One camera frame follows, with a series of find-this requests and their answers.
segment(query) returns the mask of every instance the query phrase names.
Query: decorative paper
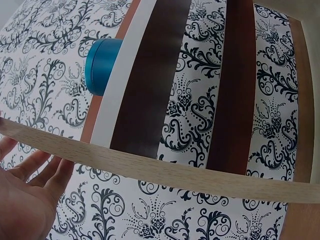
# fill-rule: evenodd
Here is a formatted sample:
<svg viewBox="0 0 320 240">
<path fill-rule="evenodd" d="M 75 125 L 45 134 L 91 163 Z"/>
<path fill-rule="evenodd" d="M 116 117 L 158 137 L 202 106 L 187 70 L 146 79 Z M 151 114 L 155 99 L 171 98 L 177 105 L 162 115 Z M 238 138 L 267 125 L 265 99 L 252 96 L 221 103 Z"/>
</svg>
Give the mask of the decorative paper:
<svg viewBox="0 0 320 240">
<path fill-rule="evenodd" d="M 92 97 L 84 85 L 85 57 L 95 40 L 116 35 L 130 3 L 26 0 L 0 33 L 2 116 L 79 140 Z M 163 161 L 206 166 L 225 16 L 223 0 L 192 2 L 159 143 Z M 298 137 L 290 26 L 285 15 L 264 7 L 255 6 L 255 17 L 256 107 L 247 175 L 290 181 Z M 10 169 L 33 151 L 20 144 L 1 167 Z M 275 240 L 286 207 L 173 189 L 77 164 L 47 239 Z"/>
</svg>

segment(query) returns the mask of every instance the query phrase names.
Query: teal cylinder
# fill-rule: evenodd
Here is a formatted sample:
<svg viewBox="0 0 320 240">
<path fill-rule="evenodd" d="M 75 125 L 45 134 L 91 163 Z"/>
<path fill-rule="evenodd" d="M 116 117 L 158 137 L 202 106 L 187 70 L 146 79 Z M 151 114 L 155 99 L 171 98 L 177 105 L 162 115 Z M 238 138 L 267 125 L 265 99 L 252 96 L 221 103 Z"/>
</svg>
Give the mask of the teal cylinder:
<svg viewBox="0 0 320 240">
<path fill-rule="evenodd" d="M 93 95 L 104 95 L 122 42 L 121 39 L 102 38 L 90 48 L 85 61 L 84 78 L 87 89 Z"/>
</svg>

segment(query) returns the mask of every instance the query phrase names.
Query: dark brown strip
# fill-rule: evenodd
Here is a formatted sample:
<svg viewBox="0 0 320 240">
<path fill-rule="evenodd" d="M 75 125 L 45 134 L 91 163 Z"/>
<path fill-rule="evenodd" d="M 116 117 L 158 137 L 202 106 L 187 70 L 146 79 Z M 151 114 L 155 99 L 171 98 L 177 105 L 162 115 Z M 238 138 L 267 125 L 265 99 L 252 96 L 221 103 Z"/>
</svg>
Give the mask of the dark brown strip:
<svg viewBox="0 0 320 240">
<path fill-rule="evenodd" d="M 254 5 L 252 0 L 227 0 L 222 70 L 207 169 L 246 173 L 255 90 Z"/>
<path fill-rule="evenodd" d="M 289 17 L 298 79 L 298 142 L 293 181 L 309 183 L 314 157 L 315 108 L 311 68 L 301 22 Z M 290 203 L 281 240 L 315 240 L 320 236 L 320 205 Z"/>
<path fill-rule="evenodd" d="M 116 39 L 124 39 L 125 38 L 125 35 L 128 31 L 128 28 L 130 26 L 132 18 L 134 17 L 136 10 L 140 4 L 140 1 L 141 0 L 133 0 L 132 1 L 131 6 L 128 9 L 128 11 L 127 11 L 122 23 L 121 23 L 121 26 L 115 36 Z M 101 96 L 94 95 L 92 97 L 91 104 L 90 104 L 89 111 L 88 111 L 86 119 L 85 119 L 83 131 L 82 131 L 82 135 L 81 135 L 81 139 L 80 139 L 81 142 L 90 143 L 92 132 L 93 132 L 95 124 L 96 124 L 96 120 L 97 120 L 97 116 L 98 116 L 101 102 L 102 102 Z"/>
<path fill-rule="evenodd" d="M 191 0 L 158 0 L 124 92 L 110 148 L 156 158 Z"/>
</svg>

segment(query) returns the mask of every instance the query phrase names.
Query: wooden board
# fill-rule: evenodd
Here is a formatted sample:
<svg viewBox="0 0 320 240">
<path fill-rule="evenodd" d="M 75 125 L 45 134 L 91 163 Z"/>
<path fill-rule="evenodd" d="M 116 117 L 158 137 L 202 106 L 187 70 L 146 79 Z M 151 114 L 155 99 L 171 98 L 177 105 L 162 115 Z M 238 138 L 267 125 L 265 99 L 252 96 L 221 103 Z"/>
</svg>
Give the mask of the wooden board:
<svg viewBox="0 0 320 240">
<path fill-rule="evenodd" d="M 0 118 L 0 133 L 46 153 L 149 183 L 231 198 L 320 204 L 320 184 L 263 179 L 155 160 L 54 135 L 3 118 Z"/>
<path fill-rule="evenodd" d="M 219 94 L 206 168 L 245 175 L 257 80 L 252 0 L 227 1 L 224 39 Z"/>
</svg>

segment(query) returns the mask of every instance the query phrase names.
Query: hand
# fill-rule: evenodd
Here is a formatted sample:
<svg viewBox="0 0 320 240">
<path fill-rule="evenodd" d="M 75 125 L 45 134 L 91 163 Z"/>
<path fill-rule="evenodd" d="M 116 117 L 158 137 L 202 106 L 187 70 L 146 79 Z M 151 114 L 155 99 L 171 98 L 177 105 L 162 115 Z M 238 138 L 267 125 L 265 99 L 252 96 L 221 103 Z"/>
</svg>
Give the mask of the hand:
<svg viewBox="0 0 320 240">
<path fill-rule="evenodd" d="M 16 144 L 8 137 L 0 140 L 0 161 Z M 38 176 L 26 183 L 49 157 L 50 154 L 37 150 L 10 170 L 0 167 L 1 240 L 44 240 L 51 230 L 74 163 L 54 157 Z"/>
</svg>

